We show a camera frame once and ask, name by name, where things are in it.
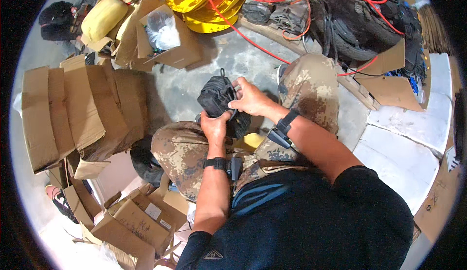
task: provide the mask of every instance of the white foam board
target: white foam board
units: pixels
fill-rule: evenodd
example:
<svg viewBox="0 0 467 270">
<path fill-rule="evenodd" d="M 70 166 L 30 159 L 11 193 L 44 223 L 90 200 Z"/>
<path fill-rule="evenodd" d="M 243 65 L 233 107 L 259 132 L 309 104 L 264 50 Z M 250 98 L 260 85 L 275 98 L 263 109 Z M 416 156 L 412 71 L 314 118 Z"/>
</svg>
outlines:
<svg viewBox="0 0 467 270">
<path fill-rule="evenodd" d="M 413 215 L 423 204 L 440 168 L 428 148 L 371 125 L 365 128 L 353 154 L 406 201 Z"/>
<path fill-rule="evenodd" d="M 451 65 L 449 64 L 449 57 L 447 53 L 430 54 L 430 64 L 430 92 L 441 93 L 452 101 Z"/>
<path fill-rule="evenodd" d="M 368 124 L 406 136 L 441 157 L 446 149 L 451 114 L 451 100 L 444 94 L 432 92 L 425 112 L 381 106 L 379 111 L 370 112 Z"/>
</svg>

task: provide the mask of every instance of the man's left hand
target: man's left hand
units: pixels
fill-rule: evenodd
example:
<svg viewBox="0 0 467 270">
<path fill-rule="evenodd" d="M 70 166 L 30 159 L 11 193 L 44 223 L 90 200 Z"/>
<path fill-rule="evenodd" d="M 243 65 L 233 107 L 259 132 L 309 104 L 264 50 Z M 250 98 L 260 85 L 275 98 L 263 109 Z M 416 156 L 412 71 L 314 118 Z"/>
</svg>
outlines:
<svg viewBox="0 0 467 270">
<path fill-rule="evenodd" d="M 227 133 L 227 121 L 230 119 L 232 111 L 225 111 L 217 118 L 210 118 L 206 111 L 201 112 L 201 128 L 204 131 L 210 145 L 223 146 L 225 134 Z"/>
</svg>

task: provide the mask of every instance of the logo on shirt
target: logo on shirt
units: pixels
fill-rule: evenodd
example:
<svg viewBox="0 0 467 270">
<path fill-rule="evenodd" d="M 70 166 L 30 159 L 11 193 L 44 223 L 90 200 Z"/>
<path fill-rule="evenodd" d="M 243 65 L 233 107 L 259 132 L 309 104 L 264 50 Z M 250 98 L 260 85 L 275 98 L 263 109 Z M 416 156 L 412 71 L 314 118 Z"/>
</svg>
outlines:
<svg viewBox="0 0 467 270">
<path fill-rule="evenodd" d="M 212 250 L 203 259 L 205 259 L 205 260 L 222 259 L 223 257 L 224 256 L 221 255 L 217 250 Z"/>
</svg>

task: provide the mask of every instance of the wooden board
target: wooden board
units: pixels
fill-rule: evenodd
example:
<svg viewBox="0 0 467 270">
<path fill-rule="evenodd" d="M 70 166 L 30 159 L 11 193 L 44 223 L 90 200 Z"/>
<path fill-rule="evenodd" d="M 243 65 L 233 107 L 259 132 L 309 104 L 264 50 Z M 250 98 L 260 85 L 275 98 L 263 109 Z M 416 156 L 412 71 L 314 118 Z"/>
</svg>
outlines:
<svg viewBox="0 0 467 270">
<path fill-rule="evenodd" d="M 301 41 L 291 41 L 284 39 L 282 36 L 282 30 L 275 29 L 269 26 L 261 26 L 261 25 L 255 25 L 247 21 L 246 18 L 242 17 L 240 15 L 237 24 L 240 24 L 240 26 L 249 29 L 250 31 L 253 31 L 255 33 L 259 33 L 260 35 L 265 36 L 268 39 L 273 40 L 274 42 L 277 42 L 284 47 L 288 48 L 290 51 L 293 51 L 294 53 L 298 55 L 304 55 L 306 54 L 305 48 L 301 44 Z M 350 93 L 352 93 L 356 98 L 359 99 L 359 101 L 365 105 L 370 110 L 378 110 L 379 107 L 381 106 L 378 101 L 376 101 L 369 93 L 368 90 L 362 85 L 360 85 L 356 80 L 353 79 L 352 76 L 338 76 L 337 77 L 337 82 L 339 82 L 342 86 L 344 86 L 346 89 L 349 90 Z"/>
</svg>

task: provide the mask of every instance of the black wrist strap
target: black wrist strap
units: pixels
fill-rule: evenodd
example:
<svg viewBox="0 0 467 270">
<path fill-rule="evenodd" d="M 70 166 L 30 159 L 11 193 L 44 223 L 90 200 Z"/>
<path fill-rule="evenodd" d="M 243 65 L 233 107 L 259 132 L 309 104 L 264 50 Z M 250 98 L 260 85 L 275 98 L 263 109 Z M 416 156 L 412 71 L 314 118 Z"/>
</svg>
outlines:
<svg viewBox="0 0 467 270">
<path fill-rule="evenodd" d="M 223 169 L 225 170 L 226 160 L 223 157 L 214 157 L 205 160 L 203 168 L 213 166 L 214 169 Z"/>
<path fill-rule="evenodd" d="M 290 112 L 287 114 L 287 116 L 285 116 L 283 119 L 280 119 L 278 122 L 277 122 L 277 129 L 284 133 L 284 135 L 287 135 L 287 133 L 289 132 L 291 126 L 290 124 L 292 123 L 292 121 L 294 121 L 294 119 L 298 116 L 299 114 L 294 111 L 294 110 L 290 110 Z"/>
</svg>

